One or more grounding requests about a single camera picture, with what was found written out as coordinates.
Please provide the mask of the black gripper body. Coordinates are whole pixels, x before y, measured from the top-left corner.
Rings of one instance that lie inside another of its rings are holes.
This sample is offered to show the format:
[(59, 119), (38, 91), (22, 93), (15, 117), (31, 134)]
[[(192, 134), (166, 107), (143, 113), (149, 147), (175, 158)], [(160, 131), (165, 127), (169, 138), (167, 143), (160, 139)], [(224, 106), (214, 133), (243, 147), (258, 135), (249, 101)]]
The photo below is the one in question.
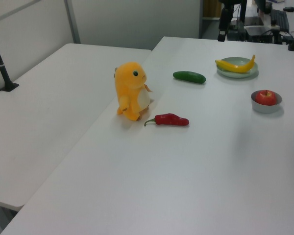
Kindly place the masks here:
[(220, 21), (219, 21), (219, 31), (227, 31), (229, 24), (233, 18), (234, 8), (224, 7), (221, 11)]

